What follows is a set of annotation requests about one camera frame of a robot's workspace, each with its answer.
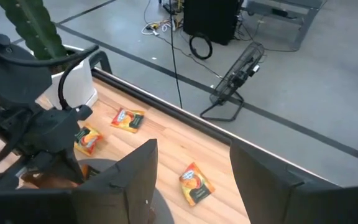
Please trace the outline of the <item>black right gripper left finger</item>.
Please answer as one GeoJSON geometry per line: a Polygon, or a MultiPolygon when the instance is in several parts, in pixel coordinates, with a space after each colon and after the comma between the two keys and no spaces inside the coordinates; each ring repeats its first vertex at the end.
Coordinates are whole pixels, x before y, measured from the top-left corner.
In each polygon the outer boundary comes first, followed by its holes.
{"type": "Polygon", "coordinates": [[[76,188],[0,190],[0,223],[147,223],[157,164],[149,139],[76,188]]]}

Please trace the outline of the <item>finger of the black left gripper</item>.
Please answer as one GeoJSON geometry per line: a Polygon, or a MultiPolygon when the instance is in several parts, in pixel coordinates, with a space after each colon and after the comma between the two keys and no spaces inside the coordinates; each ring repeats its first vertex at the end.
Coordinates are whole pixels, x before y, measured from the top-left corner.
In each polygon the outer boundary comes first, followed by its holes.
{"type": "Polygon", "coordinates": [[[55,154],[51,165],[47,168],[47,174],[70,180],[76,184],[84,182],[84,175],[75,157],[73,147],[55,154]]]}

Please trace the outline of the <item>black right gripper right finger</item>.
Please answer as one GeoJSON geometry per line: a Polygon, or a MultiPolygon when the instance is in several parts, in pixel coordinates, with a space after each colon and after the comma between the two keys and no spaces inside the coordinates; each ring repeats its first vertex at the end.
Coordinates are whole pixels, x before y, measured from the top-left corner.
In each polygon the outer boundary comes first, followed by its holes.
{"type": "Polygon", "coordinates": [[[230,160],[251,223],[358,224],[358,186],[340,187],[239,141],[230,160]]]}

